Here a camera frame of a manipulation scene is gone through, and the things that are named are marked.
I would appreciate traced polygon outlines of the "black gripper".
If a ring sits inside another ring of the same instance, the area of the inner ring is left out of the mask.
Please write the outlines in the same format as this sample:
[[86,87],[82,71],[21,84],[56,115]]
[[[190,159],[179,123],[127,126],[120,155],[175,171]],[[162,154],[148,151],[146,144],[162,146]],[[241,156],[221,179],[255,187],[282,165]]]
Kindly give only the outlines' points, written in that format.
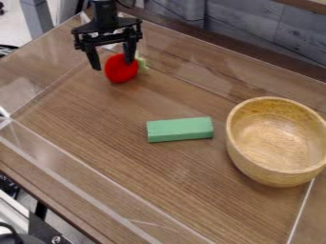
[[102,28],[95,20],[74,28],[74,47],[87,53],[92,68],[100,70],[100,61],[96,52],[98,46],[123,43],[124,63],[130,65],[135,60],[136,42],[143,38],[143,20],[139,18],[120,17],[118,25]]

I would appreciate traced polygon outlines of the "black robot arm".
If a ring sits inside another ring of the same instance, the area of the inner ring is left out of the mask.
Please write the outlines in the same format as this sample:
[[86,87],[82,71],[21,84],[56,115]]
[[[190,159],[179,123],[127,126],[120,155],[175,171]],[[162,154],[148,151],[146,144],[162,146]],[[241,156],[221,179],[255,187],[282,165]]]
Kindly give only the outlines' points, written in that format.
[[96,48],[122,43],[123,61],[127,65],[135,60],[138,42],[143,39],[142,23],[136,17],[119,17],[120,0],[91,0],[94,18],[74,28],[74,47],[88,57],[92,68],[102,70]]

